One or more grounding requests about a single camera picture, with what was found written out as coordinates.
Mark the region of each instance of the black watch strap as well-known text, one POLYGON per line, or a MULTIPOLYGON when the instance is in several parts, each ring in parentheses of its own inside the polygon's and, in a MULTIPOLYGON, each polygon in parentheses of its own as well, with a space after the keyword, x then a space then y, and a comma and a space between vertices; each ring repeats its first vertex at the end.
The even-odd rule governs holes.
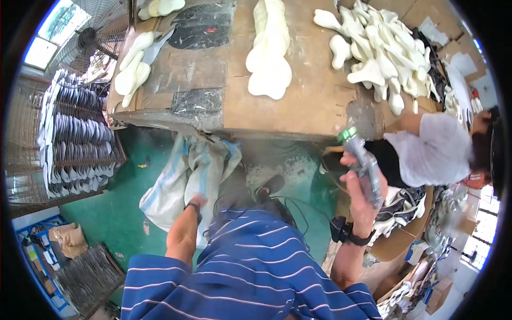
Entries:
POLYGON ((347 240, 352 242, 356 246, 361 246, 361 247, 366 246, 370 242, 370 240, 372 240, 372 237, 375 234, 375 232, 376 232, 376 230, 373 229, 372 233, 370 234, 370 236, 368 238, 361 239, 360 237, 353 235, 352 230, 350 230, 350 232, 347 236, 347 240))
POLYGON ((195 204, 195 203, 187 203, 187 205, 185 205, 185 208, 183 209, 183 211, 185 211, 185 209, 188 208, 188 206, 192 206, 194 207, 194 209, 196 210, 196 214, 197 214, 197 225, 199 225, 201 223, 201 220, 203 220, 203 216, 201 215, 201 206, 199 204, 195 204))

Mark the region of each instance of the wristwatch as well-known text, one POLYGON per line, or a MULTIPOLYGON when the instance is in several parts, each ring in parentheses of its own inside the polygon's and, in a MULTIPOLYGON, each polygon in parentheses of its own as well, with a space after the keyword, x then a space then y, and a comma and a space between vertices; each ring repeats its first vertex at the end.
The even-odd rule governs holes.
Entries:
POLYGON ((192 203, 192 202, 189 202, 185 205, 185 207, 183 208, 183 211, 185 211, 185 209, 188 208, 188 206, 192 206, 194 207, 194 209, 196 209, 196 214, 197 214, 197 225, 199 225, 201 223, 201 220, 203 220, 203 216, 201 215, 201 205, 199 204, 196 204, 196 203, 192 203))
POLYGON ((366 246, 370 240, 372 240, 373 235, 376 230, 373 230, 370 233, 370 236, 366 239, 361 239, 358 236, 355 236, 352 233, 352 227, 354 224, 352 222, 347 223, 347 218, 345 217, 334 217, 329 222, 329 226, 331 228, 331 238, 334 242, 345 242, 350 241, 356 246, 366 246))

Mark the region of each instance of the blue striped shirt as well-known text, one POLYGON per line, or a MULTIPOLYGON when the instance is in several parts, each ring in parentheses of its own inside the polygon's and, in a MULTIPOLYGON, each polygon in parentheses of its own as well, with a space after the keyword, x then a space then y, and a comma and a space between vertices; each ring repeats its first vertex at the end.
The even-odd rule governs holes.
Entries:
POLYGON ((209 228, 196 272, 156 255, 130 260, 123 319, 382 319, 364 284, 341 291, 303 235, 271 213, 227 210, 209 228))

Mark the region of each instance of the hand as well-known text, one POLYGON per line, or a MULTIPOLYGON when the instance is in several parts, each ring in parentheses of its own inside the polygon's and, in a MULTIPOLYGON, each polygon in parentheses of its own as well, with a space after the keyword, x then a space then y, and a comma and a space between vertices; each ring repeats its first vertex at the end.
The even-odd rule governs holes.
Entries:
MULTIPOLYGON (((339 162, 343 165, 350 166, 355 165, 357 159, 348 152, 344 152, 339 162)), ((380 172, 380 169, 379 177, 382 197, 385 198, 388 194, 388 182, 380 172)), ((340 180, 347 183, 347 191, 352 201, 350 206, 352 220, 354 221, 352 233, 355 236, 366 239, 373 230, 373 222, 380 208, 374 209, 373 206, 366 201, 362 194, 361 185, 359 184, 359 177, 354 171, 348 171, 346 175, 340 177, 340 180)))
POLYGON ((195 195, 189 203, 198 205, 200 208, 202 208, 206 204, 207 200, 202 195, 195 195))

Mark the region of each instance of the window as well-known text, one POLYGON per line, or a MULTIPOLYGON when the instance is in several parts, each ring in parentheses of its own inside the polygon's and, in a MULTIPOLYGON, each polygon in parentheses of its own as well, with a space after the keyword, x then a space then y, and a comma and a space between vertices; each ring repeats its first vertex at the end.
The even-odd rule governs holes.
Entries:
POLYGON ((45 70, 59 47, 91 16, 71 0, 60 0, 48 15, 25 56, 25 64, 45 70))
POLYGON ((480 221, 464 247, 462 259, 481 270, 493 246, 500 202, 493 196, 493 187, 486 185, 480 193, 476 220, 480 221))

